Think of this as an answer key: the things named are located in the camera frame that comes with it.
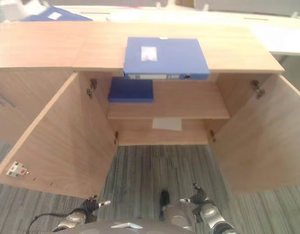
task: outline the white surface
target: white surface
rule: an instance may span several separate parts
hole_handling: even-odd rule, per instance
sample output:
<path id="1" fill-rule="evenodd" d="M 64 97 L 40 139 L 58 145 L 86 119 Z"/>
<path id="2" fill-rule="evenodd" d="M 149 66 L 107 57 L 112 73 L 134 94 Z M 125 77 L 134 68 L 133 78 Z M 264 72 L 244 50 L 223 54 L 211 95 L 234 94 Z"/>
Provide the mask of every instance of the white surface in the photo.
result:
<path id="1" fill-rule="evenodd" d="M 202 12 L 193 8 L 127 8 L 116 6 L 58 6 L 93 19 L 116 22 L 165 22 L 190 24 L 242 25 L 252 30 L 271 53 L 300 55 L 300 19 L 255 14 Z"/>
<path id="2" fill-rule="evenodd" d="M 300 29 L 249 26 L 253 34 L 276 55 L 300 55 Z"/>
<path id="3" fill-rule="evenodd" d="M 38 0 L 31 0 L 24 5 L 24 10 L 27 16 L 38 15 L 47 9 L 46 6 L 42 6 Z"/>
<path id="4" fill-rule="evenodd" d="M 181 131 L 182 123 L 180 118 L 154 118 L 152 121 L 152 128 Z"/>
<path id="5" fill-rule="evenodd" d="M 26 17 L 26 12 L 20 0 L 1 0 L 0 9 L 5 20 L 16 21 Z"/>

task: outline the black cable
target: black cable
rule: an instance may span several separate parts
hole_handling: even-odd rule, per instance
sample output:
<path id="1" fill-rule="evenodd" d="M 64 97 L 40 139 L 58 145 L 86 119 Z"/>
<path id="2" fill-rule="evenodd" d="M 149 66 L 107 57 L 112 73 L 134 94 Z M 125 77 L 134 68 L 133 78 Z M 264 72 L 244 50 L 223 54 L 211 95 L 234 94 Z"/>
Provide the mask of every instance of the black cable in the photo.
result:
<path id="1" fill-rule="evenodd" d="M 68 215 L 70 215 L 71 213 L 69 214 L 57 214 L 57 213 L 44 213 L 44 214 L 39 214 L 37 216 L 34 217 L 34 219 L 31 221 L 27 231 L 26 231 L 26 234 L 30 234 L 30 228 L 31 226 L 34 224 L 35 221 L 37 221 L 38 218 L 42 217 L 42 216 L 46 216 L 46 215 L 49 215 L 49 216 L 55 216 L 55 217 L 61 217 L 61 218 L 64 218 L 64 217 L 67 217 Z"/>

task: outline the door hinge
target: door hinge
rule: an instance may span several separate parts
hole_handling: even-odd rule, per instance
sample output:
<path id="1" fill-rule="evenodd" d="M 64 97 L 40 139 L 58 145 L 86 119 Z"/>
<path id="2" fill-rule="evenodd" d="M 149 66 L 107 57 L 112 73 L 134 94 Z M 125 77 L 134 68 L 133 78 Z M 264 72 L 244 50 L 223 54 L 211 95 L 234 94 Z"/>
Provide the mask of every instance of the door hinge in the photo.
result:
<path id="1" fill-rule="evenodd" d="M 118 139 L 119 139 L 119 132 L 116 131 L 116 132 L 115 132 L 115 139 L 114 139 L 114 143 L 115 143 L 115 144 L 117 144 Z"/>
<path id="2" fill-rule="evenodd" d="M 260 99 L 264 94 L 265 90 L 260 88 L 260 84 L 258 80 L 251 80 L 251 86 L 253 90 L 256 92 L 256 99 Z"/>
<path id="3" fill-rule="evenodd" d="M 214 143 L 216 141 L 215 133 L 213 130 L 209 131 L 210 140 Z"/>
<path id="4" fill-rule="evenodd" d="M 93 98 L 93 92 L 97 88 L 97 80 L 96 79 L 91 79 L 90 82 L 91 82 L 91 85 L 90 85 L 90 88 L 88 88 L 86 90 L 86 94 L 90 97 L 90 99 L 92 99 Z"/>
<path id="5" fill-rule="evenodd" d="M 6 175 L 12 177 L 19 177 L 23 175 L 29 174 L 28 169 L 24 167 L 24 165 L 20 162 L 14 162 L 13 165 L 9 168 Z"/>

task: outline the cabinet top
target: cabinet top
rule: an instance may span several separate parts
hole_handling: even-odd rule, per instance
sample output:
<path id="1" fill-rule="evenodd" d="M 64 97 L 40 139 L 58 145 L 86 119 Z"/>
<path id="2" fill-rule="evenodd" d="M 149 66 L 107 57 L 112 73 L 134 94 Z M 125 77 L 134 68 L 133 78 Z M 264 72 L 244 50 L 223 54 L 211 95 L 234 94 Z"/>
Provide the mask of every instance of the cabinet top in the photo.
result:
<path id="1" fill-rule="evenodd" d="M 0 23 L 0 68 L 122 72 L 127 37 L 198 39 L 211 72 L 283 72 L 246 27 L 135 22 Z"/>

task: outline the cabinet shelf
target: cabinet shelf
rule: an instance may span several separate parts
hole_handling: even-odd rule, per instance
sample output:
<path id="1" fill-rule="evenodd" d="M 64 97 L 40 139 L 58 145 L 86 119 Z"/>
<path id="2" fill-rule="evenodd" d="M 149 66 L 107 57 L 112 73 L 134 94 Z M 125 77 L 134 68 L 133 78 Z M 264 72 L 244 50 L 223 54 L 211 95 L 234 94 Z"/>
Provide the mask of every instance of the cabinet shelf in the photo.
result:
<path id="1" fill-rule="evenodd" d="M 227 119 L 230 114 L 216 83 L 201 80 L 155 80 L 153 103 L 109 104 L 108 119 Z"/>
<path id="2" fill-rule="evenodd" d="M 184 119 L 182 131 L 152 128 L 151 119 L 109 120 L 119 132 L 119 145 L 192 145 L 208 144 L 206 129 L 201 119 Z"/>

